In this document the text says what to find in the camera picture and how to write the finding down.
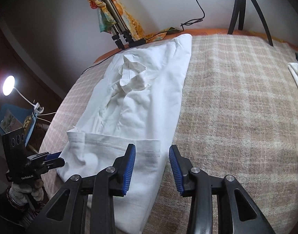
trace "metal screw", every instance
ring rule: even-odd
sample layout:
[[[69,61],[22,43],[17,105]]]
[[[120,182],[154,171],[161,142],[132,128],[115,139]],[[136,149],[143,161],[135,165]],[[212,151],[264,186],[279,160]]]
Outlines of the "metal screw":
[[[200,172],[200,169],[198,167],[192,167],[191,168],[191,172],[192,173],[199,173]]]
[[[232,181],[234,181],[234,176],[232,176],[232,175],[227,175],[227,176],[226,176],[226,179],[227,179],[228,181],[232,182]]]
[[[71,176],[72,181],[78,181],[79,179],[80,179],[80,175],[78,175],[78,174],[74,174]]]
[[[110,166],[110,167],[108,167],[108,168],[106,169],[106,172],[107,172],[107,173],[113,173],[113,172],[115,172],[115,168],[114,168],[113,166]]]

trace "lamp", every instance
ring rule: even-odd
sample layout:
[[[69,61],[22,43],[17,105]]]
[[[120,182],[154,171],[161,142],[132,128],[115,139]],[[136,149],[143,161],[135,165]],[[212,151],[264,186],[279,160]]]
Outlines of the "lamp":
[[[15,79],[14,76],[8,76],[4,82],[3,85],[3,93],[5,96],[8,96],[13,89],[15,89],[21,97],[23,97],[29,104],[31,104],[34,107],[34,113],[40,114],[44,111],[43,107],[40,107],[39,103],[32,104],[26,97],[24,97],[20,91],[16,87],[14,87]]]

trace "bed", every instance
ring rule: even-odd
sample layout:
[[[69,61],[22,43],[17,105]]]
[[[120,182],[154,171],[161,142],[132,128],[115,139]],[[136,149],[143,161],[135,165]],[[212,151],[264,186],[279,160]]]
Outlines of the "bed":
[[[64,148],[66,131],[84,112],[111,60],[77,80],[40,152]],[[287,67],[294,61],[295,50],[287,43],[274,41],[271,47],[260,37],[207,35],[199,30],[192,40],[173,139],[182,156],[209,175],[234,175],[276,233],[288,233],[298,220],[298,88]],[[51,198],[62,181],[55,170],[43,180]],[[213,199],[213,233],[215,204]],[[190,199],[179,196],[168,163],[143,233],[185,233],[189,211]]]

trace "tripod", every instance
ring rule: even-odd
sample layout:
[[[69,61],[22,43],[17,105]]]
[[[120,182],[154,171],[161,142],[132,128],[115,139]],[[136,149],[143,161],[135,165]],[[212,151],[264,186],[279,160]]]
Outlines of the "tripod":
[[[251,0],[251,2],[253,3],[257,14],[259,15],[259,18],[262,21],[262,24],[264,26],[267,38],[268,38],[268,42],[271,46],[273,46],[273,41],[271,39],[271,35],[266,23],[266,20],[263,16],[263,13],[261,11],[261,8],[259,7],[258,3],[256,0]],[[228,34],[232,34],[234,32],[234,27],[236,25],[237,22],[237,18],[239,15],[239,26],[238,29],[239,30],[243,30],[243,24],[245,21],[245,5],[246,5],[246,0],[234,0],[234,10],[232,12],[232,17],[231,17],[231,21],[230,21],[230,25],[229,25],[229,29],[228,29]]]

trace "hand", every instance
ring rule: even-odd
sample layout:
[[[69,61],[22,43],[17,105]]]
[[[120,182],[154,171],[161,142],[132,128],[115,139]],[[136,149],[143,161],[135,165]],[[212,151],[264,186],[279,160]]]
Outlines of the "hand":
[[[42,189],[43,185],[44,182],[41,179],[33,181],[31,185],[27,183],[12,183],[9,190],[9,196],[16,204],[20,206],[24,206],[28,202],[24,196],[26,193],[30,193],[36,201],[42,201],[44,199],[44,191]]]

